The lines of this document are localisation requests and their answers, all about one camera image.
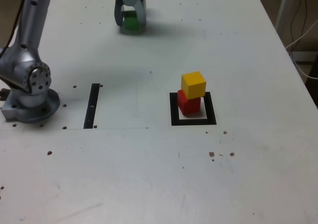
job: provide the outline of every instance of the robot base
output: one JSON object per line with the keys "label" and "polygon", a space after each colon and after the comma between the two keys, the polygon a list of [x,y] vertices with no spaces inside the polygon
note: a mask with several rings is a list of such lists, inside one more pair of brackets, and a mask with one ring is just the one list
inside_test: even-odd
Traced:
{"label": "robot base", "polygon": [[22,107],[12,92],[10,92],[2,107],[2,113],[8,122],[20,121],[22,123],[34,123],[52,116],[59,106],[59,96],[52,89],[48,89],[47,100],[42,105],[32,108]]}

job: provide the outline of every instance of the stacked cubes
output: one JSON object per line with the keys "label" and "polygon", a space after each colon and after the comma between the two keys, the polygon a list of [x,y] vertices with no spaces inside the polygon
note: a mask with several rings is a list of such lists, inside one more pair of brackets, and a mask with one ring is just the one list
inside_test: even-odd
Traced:
{"label": "stacked cubes", "polygon": [[206,84],[200,72],[182,75],[178,106],[184,116],[200,111],[201,97],[205,95]]}

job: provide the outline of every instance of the table surface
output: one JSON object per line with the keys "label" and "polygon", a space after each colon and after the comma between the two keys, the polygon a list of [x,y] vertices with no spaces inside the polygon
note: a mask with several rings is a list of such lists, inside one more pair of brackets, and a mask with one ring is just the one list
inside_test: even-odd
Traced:
{"label": "table surface", "polygon": [[[39,53],[61,106],[0,116],[0,223],[317,223],[318,112],[260,0],[147,0],[142,36],[119,33],[114,1],[51,0]],[[217,125],[172,127],[194,71]]]}

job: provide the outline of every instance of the black strip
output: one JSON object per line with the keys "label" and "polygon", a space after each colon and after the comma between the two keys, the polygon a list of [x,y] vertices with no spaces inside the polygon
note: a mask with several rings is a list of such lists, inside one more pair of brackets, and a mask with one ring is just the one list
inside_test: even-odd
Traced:
{"label": "black strip", "polygon": [[93,129],[95,111],[98,100],[99,83],[93,83],[90,89],[90,95],[84,121],[84,129]]}
{"label": "black strip", "polygon": [[202,125],[216,125],[212,99],[210,92],[206,92],[204,99],[205,111],[207,114],[206,119],[188,119],[180,120],[178,109],[178,95],[176,92],[170,93],[170,113],[171,113],[171,125],[172,126],[202,126]]}

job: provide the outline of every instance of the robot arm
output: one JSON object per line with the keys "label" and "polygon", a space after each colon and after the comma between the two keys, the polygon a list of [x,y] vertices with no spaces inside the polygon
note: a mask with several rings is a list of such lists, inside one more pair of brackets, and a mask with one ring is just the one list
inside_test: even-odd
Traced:
{"label": "robot arm", "polygon": [[57,93],[49,89],[51,71],[38,47],[50,0],[24,0],[14,44],[0,58],[0,79],[11,92],[2,107],[7,121],[37,122],[58,109]]}

